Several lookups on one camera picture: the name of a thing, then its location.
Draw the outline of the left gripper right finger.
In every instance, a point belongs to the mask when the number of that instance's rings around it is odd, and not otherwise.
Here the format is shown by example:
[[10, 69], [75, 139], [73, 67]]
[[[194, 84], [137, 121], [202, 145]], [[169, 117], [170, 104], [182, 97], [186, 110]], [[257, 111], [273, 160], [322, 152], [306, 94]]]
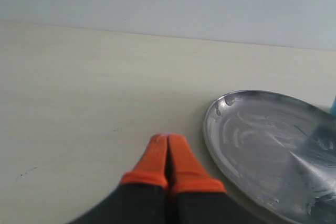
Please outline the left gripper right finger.
[[185, 137], [167, 137], [171, 167], [170, 195], [179, 223], [260, 223], [234, 202], [224, 184], [209, 175], [191, 151]]

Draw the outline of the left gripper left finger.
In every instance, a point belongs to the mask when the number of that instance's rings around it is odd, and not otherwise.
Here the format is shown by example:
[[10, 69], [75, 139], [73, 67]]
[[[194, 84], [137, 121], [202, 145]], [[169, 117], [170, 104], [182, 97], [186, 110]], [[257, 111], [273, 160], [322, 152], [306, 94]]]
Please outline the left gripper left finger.
[[165, 223], [167, 136], [151, 137], [133, 170], [102, 202], [71, 223]]

